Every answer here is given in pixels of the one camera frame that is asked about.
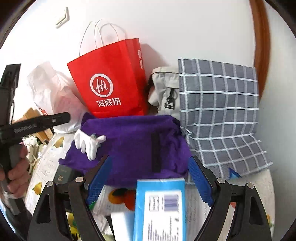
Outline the person's left hand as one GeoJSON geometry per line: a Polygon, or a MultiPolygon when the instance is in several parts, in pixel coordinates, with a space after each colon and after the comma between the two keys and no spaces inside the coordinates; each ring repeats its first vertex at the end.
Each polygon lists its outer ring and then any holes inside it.
{"type": "Polygon", "coordinates": [[[29,186],[30,175],[28,172],[29,163],[26,155],[28,153],[26,146],[20,145],[20,157],[15,168],[8,172],[8,190],[14,198],[22,198],[29,186]]]}

